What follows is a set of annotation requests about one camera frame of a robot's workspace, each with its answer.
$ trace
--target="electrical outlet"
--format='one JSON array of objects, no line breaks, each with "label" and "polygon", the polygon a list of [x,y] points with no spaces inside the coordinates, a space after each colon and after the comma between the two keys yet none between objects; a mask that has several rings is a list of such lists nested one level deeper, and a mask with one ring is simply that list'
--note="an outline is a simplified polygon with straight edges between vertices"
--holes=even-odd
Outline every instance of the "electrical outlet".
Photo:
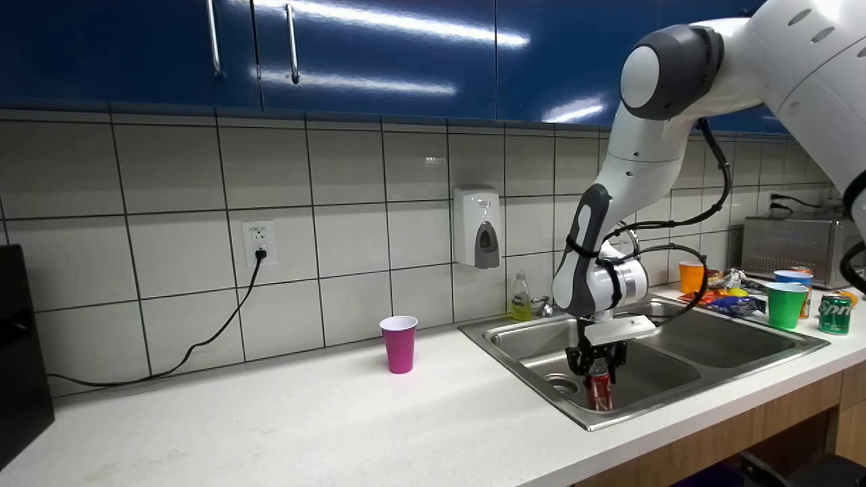
[{"label": "electrical outlet", "polygon": [[254,252],[265,250],[269,260],[262,266],[275,266],[278,263],[278,247],[275,247],[275,228],[273,222],[246,222],[243,224],[243,239],[246,239],[246,263],[254,263]]}]

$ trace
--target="kitchen counter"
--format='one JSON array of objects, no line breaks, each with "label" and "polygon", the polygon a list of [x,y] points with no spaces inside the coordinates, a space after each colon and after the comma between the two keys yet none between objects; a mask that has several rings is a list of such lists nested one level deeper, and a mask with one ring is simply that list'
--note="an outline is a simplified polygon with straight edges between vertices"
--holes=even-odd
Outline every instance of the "kitchen counter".
[{"label": "kitchen counter", "polygon": [[461,329],[422,333],[407,377],[380,342],[79,396],[3,487],[572,485],[866,362],[866,305],[832,346],[595,432]]}]

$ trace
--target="dish soap bottle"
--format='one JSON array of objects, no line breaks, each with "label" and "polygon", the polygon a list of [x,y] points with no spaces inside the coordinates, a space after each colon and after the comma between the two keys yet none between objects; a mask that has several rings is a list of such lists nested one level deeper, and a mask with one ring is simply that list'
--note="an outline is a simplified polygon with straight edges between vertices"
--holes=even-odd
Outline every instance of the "dish soap bottle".
[{"label": "dish soap bottle", "polygon": [[515,277],[515,289],[512,289],[512,301],[510,301],[510,321],[528,321],[533,319],[533,298],[528,291],[524,277],[518,274]]}]

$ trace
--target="stainless steel sink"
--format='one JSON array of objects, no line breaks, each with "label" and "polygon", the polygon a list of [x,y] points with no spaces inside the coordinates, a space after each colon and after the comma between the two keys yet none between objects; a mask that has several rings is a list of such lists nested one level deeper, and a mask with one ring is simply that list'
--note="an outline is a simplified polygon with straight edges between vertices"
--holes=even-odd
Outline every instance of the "stainless steel sink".
[{"label": "stainless steel sink", "polygon": [[[622,313],[648,313],[653,321],[665,321],[676,312],[679,304],[653,301]],[[690,312],[660,325],[660,333],[629,343],[626,365],[618,367],[615,412],[592,412],[581,378],[565,362],[565,346],[577,343],[572,316],[468,325],[462,333],[588,429],[626,421],[734,377],[826,346],[826,342],[809,336]]]}]

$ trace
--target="blue cabinet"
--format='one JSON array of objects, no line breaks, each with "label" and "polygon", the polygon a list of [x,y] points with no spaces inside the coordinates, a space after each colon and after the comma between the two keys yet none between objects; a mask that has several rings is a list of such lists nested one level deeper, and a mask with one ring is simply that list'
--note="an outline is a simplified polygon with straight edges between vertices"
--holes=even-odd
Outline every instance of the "blue cabinet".
[{"label": "blue cabinet", "polygon": [[254,0],[254,18],[262,105],[284,113],[496,118],[496,52],[524,49],[465,0]]},{"label": "blue cabinet", "polygon": [[[610,128],[619,105],[619,71],[634,43],[665,24],[750,15],[763,0],[510,0],[503,30],[530,37],[523,52],[499,52],[499,117]],[[767,107],[719,117],[719,130],[783,130]]]},{"label": "blue cabinet", "polygon": [[0,2],[0,59],[0,105],[254,107],[261,103],[246,0]]}]

